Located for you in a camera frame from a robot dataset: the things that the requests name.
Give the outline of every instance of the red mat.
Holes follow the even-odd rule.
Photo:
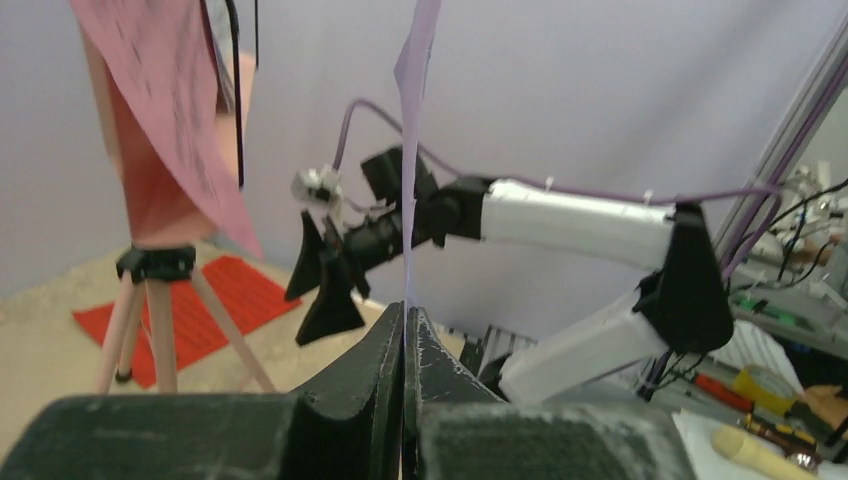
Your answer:
[[[242,334],[250,333],[300,305],[300,300],[285,301],[285,289],[240,258],[220,257],[203,267],[203,275],[212,284]],[[114,303],[110,303],[91,310],[74,312],[77,323],[100,345],[103,345],[103,338],[106,336],[113,305]],[[177,370],[182,370],[227,345],[226,337],[206,311],[189,282],[178,282],[171,286],[171,305],[174,312]],[[144,304],[142,315],[142,322],[149,331],[147,302]],[[133,379],[143,388],[156,383],[153,353],[143,331],[139,331],[132,372]]]

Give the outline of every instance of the wooden tripod leg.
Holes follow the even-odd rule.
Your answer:
[[[112,376],[115,374],[115,366],[121,356],[121,347],[126,335],[127,326],[132,316],[131,309],[136,303],[136,297],[141,296],[141,288],[133,284],[130,272],[124,272],[121,278],[121,290],[112,314],[109,317],[109,325],[106,327],[106,335],[103,338],[103,353],[101,354],[100,370],[97,373],[95,392],[100,394],[109,393],[112,385]]]
[[[146,283],[156,387],[159,393],[176,393],[177,355],[174,350],[171,287],[160,280],[147,280]]]
[[[115,374],[115,381],[118,383],[127,383],[132,379],[132,357],[135,353],[136,343],[138,343],[141,310],[144,307],[144,290],[139,288],[137,292],[133,304],[130,306],[130,318],[124,335],[124,344],[121,348],[121,358],[118,360],[118,372]]]
[[[221,303],[221,299],[218,298],[215,290],[212,289],[212,285],[209,284],[209,281],[206,280],[206,277],[199,270],[195,270],[192,273],[191,285],[197,292],[197,296],[200,297],[200,301],[206,305],[209,314],[215,319],[218,328],[221,329],[224,336],[230,341],[238,356],[241,357],[244,366],[247,367],[251,376],[259,383],[259,386],[266,392],[276,391],[265,369],[259,363],[259,359],[253,354],[253,351],[247,345],[247,342],[245,342],[235,322],[230,318],[230,314],[227,313],[227,309],[224,308],[224,304]]]

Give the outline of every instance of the beige floor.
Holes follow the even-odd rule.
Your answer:
[[[0,299],[0,457],[14,444],[29,421],[58,398],[90,392],[99,361],[98,346],[71,317],[71,311],[110,302],[118,290],[115,259],[120,251],[64,272],[44,285]],[[205,264],[223,252],[199,245],[197,259]],[[285,286],[288,273],[253,263]],[[300,348],[294,335],[315,292],[304,305],[259,328],[247,341],[280,391],[288,391],[338,358],[365,334],[366,329],[327,338]],[[370,327],[382,308],[360,306]],[[462,342],[443,337],[455,355]],[[183,392],[231,392],[245,380],[245,369],[232,347],[225,347],[180,372]],[[255,382],[245,391],[258,391]],[[113,392],[139,393],[134,383],[114,386]]]

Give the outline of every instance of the yellow tape roll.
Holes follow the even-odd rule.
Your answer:
[[[798,392],[780,375],[767,368],[749,365],[733,381],[733,391],[765,408],[783,416],[798,401]]]

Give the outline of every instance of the black cable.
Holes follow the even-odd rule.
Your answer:
[[[647,372],[647,374],[648,374],[648,375],[647,375],[647,378],[645,378],[645,370],[644,370],[644,369],[643,369],[643,370],[642,370],[642,372],[639,374],[639,378],[640,378],[640,379],[643,379],[643,378],[644,378],[644,380],[642,380],[642,381],[640,382],[640,386],[639,386],[639,389],[638,389],[638,390],[637,390],[637,392],[636,392],[636,395],[637,395],[639,398],[641,398],[641,399],[645,400],[646,402],[650,402],[650,401],[651,401],[651,395],[653,395],[653,394],[654,394],[654,390],[653,390],[653,388],[652,388],[652,386],[653,386],[653,382],[651,382],[651,376],[652,376],[652,374],[656,371],[656,369],[657,369],[657,364],[659,363],[659,361],[660,361],[660,359],[659,359],[659,358],[655,358],[653,361],[651,361],[651,365],[650,365],[650,367],[648,367],[648,369],[647,369],[647,370],[648,370],[648,372]]]
[[[793,281],[789,284],[782,285],[780,288],[781,289],[792,288],[796,285],[799,285],[804,280],[808,279],[810,277],[810,275],[813,274],[813,271],[819,266],[819,260],[821,260],[822,255],[824,255],[824,251],[827,250],[827,247],[832,247],[834,245],[836,245],[836,244],[833,243],[833,242],[827,242],[824,245],[822,245],[821,247],[819,247],[819,251],[816,252],[816,257],[813,259],[813,263],[812,263],[812,265],[810,265],[810,268],[808,268],[807,271],[804,272],[804,274],[801,275],[800,278],[798,278],[797,280],[795,280],[795,281]]]
[[[830,188],[826,188],[826,189],[822,190],[821,192],[815,193],[815,194],[813,194],[813,195],[810,195],[810,196],[809,196],[809,197],[807,197],[807,198],[801,199],[801,201],[799,201],[799,202],[798,202],[798,203],[796,203],[795,205],[792,205],[791,207],[787,208],[787,209],[786,209],[786,211],[784,211],[784,212],[783,212],[783,213],[781,213],[780,215],[778,215],[778,216],[774,217],[774,220],[772,220],[772,221],[771,221],[771,225],[770,225],[770,226],[772,226],[772,227],[773,227],[774,225],[776,225],[776,224],[777,224],[777,222],[779,222],[779,221],[783,220],[784,218],[788,217],[790,214],[792,214],[792,212],[794,212],[795,210],[797,210],[797,209],[798,209],[799,207],[801,207],[802,205],[804,205],[804,204],[806,204],[806,203],[810,203],[810,202],[812,202],[812,201],[814,201],[814,200],[818,200],[819,198],[821,198],[821,197],[823,197],[823,196],[825,196],[825,195],[827,195],[827,194],[829,194],[829,193],[835,193],[835,192],[838,192],[838,191],[842,190],[842,189],[843,189],[843,188],[845,188],[845,187],[848,187],[848,178],[846,178],[846,179],[845,179],[845,180],[843,180],[842,182],[840,182],[840,183],[838,183],[838,184],[836,184],[836,185],[834,185],[834,186],[832,186],[832,187],[830,187]]]
[[[774,217],[774,220],[772,220],[771,223],[769,224],[769,228],[777,225],[778,222],[780,222],[784,218],[791,215],[795,210],[797,210],[799,207],[803,206],[804,204],[813,202],[814,200],[818,200],[819,198],[821,198],[821,197],[823,197],[823,196],[825,196],[829,193],[838,192],[838,191],[840,191],[840,190],[842,190],[846,187],[848,187],[848,178],[846,178],[842,182],[840,182],[840,183],[838,183],[838,184],[836,184],[836,185],[834,185],[830,188],[827,188],[825,190],[822,190],[821,192],[810,195],[807,198],[801,199],[798,203],[792,205],[791,207],[784,210],[783,213]],[[733,255],[736,255],[736,253],[739,251],[739,249],[742,248],[742,245],[745,243],[745,240],[748,240],[753,235],[754,235],[753,232],[749,232],[749,233],[746,233],[745,235],[742,235],[742,237],[739,239],[739,242],[733,248]]]
[[[259,70],[259,0],[253,0],[253,56]]]
[[[663,374],[660,375],[660,378],[657,379],[657,385],[661,385],[663,381],[668,378],[669,373],[671,373],[675,368],[677,368],[677,366],[680,365],[680,362],[683,361],[684,358],[686,358],[686,355],[678,355],[677,358],[674,360],[674,363],[672,363],[671,366],[667,367],[666,371],[663,372]]]
[[[637,395],[639,398],[645,400],[645,402],[650,402],[651,398],[656,392],[656,385],[659,383],[660,378],[665,372],[666,367],[668,366],[668,360],[671,358],[671,354],[673,353],[672,349],[666,350],[665,353],[662,354],[661,357],[655,359],[651,364],[651,369],[648,373],[647,381],[643,383],[641,387],[639,387],[639,391]]]
[[[783,274],[786,273],[786,268],[789,267],[789,260],[792,258],[792,253],[795,252],[795,245],[801,238],[801,232],[804,230],[804,224],[807,222],[807,208],[809,202],[801,204],[801,218],[798,220],[798,225],[795,227],[795,234],[792,235],[792,240],[783,247],[783,261],[780,262],[780,270],[777,272],[777,281],[783,279]]]
[[[671,376],[672,376],[673,378],[669,379],[669,380],[668,380],[667,382],[665,382],[665,383],[660,384],[660,385],[657,387],[657,389],[656,389],[656,390],[661,390],[661,389],[663,389],[663,388],[666,388],[666,387],[668,387],[669,385],[671,385],[672,383],[674,383],[675,381],[677,381],[677,380],[679,380],[679,379],[681,379],[681,378],[685,378],[685,377],[686,377],[686,375],[689,375],[690,373],[692,373],[692,371],[693,371],[693,370],[695,370],[696,368],[698,368],[698,367],[701,365],[701,363],[702,363],[702,362],[703,362],[706,358],[707,358],[707,354],[706,354],[706,353],[702,354],[700,357],[698,357],[698,360],[696,360],[696,361],[695,361],[695,363],[693,363],[692,365],[690,365],[690,366],[689,366],[689,368],[687,368],[686,370],[684,370],[684,371],[682,371],[682,372],[680,372],[680,373],[675,372],[675,371],[674,371],[674,367],[672,367],[671,369],[669,369],[668,373],[670,373],[670,374],[671,374]]]
[[[766,283],[747,283],[745,285],[740,285],[740,286],[730,290],[729,293],[728,293],[728,297],[735,295],[739,292],[749,290],[749,289],[754,288],[754,287],[766,288],[766,289],[771,289],[771,290],[785,290],[787,288],[792,288],[792,287],[798,286],[804,280],[810,278],[810,275],[812,275],[813,272],[816,270],[816,268],[819,267],[819,261],[821,260],[821,257],[824,255],[825,250],[827,250],[827,247],[833,247],[835,245],[836,245],[836,243],[834,243],[834,242],[827,242],[824,245],[822,245],[821,247],[819,247],[819,250],[816,252],[816,256],[813,259],[813,262],[810,265],[810,268],[808,268],[807,271],[805,271],[804,274],[801,275],[797,280],[793,280],[790,283],[785,283],[783,285],[777,285],[777,286],[768,285]]]
[[[241,106],[241,59],[239,58],[238,12],[233,0],[226,0],[227,14],[230,17],[230,36],[233,37],[233,87],[236,101],[236,149],[238,149],[239,188],[244,187],[244,132],[242,127]]]

